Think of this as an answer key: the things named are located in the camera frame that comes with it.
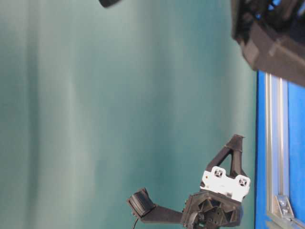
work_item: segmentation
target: blue surface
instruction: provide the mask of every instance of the blue surface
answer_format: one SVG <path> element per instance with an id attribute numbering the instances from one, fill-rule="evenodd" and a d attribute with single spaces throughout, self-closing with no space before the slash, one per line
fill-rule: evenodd
<path id="1" fill-rule="evenodd" d="M 305 88 L 288 84 L 290 201 L 305 222 Z"/>
<path id="2" fill-rule="evenodd" d="M 255 172 L 255 228 L 268 228 L 266 216 L 266 179 L 265 179 L 265 81 L 264 73 L 257 76 L 256 111 L 256 172 Z"/>

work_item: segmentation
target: teal backdrop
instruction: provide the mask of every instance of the teal backdrop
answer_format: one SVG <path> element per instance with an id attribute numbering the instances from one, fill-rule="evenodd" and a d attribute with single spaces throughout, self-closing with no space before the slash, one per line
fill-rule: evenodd
<path id="1" fill-rule="evenodd" d="M 224 0 L 0 1 L 0 228 L 129 229 L 140 187 L 181 211 L 235 133 L 254 228 L 256 73 L 230 30 Z"/>

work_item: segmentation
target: black object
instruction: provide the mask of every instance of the black object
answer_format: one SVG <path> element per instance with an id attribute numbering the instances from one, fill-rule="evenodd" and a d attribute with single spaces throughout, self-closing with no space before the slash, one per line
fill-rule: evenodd
<path id="1" fill-rule="evenodd" d="M 305 0 L 231 0 L 232 37 L 253 70 L 305 86 Z"/>
<path id="2" fill-rule="evenodd" d="M 206 170 L 211 171 L 214 166 L 219 166 L 228 155 L 232 155 L 230 176 L 232 178 L 237 175 L 246 176 L 241 165 L 242 140 L 242 136 L 234 135 L 208 164 Z M 144 223 L 182 224 L 188 229 L 238 226 L 243 215 L 241 202 L 209 190 L 200 190 L 190 195 L 182 212 L 154 204 L 145 188 L 134 193 L 127 199 L 127 203 L 131 207 L 133 215 Z"/>
<path id="3" fill-rule="evenodd" d="M 119 2 L 120 0 L 99 0 L 99 1 L 103 7 L 107 8 Z"/>

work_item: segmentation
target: bolt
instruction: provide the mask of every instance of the bolt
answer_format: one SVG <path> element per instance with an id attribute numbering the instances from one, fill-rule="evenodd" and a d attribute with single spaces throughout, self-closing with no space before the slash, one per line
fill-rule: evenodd
<path id="1" fill-rule="evenodd" d="M 217 170 L 215 170 L 214 174 L 216 177 L 221 177 L 223 175 L 223 172 L 221 170 L 217 169 Z"/>
<path id="2" fill-rule="evenodd" d="M 280 205 L 282 206 L 282 207 L 286 207 L 286 201 L 284 201 L 284 200 L 280 200 L 279 201 L 280 202 Z"/>
<path id="3" fill-rule="evenodd" d="M 282 209 L 283 215 L 287 215 L 288 214 L 288 209 Z"/>

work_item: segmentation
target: cable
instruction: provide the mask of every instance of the cable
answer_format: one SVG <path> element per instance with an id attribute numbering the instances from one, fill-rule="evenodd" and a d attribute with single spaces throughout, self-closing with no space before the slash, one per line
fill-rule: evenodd
<path id="1" fill-rule="evenodd" d="M 134 229 L 134 228 L 135 228 L 135 225 L 137 224 L 138 220 L 139 220 L 139 218 L 136 218 L 136 220 L 135 220 L 135 222 L 134 222 L 134 224 L 133 224 L 132 229 Z"/>

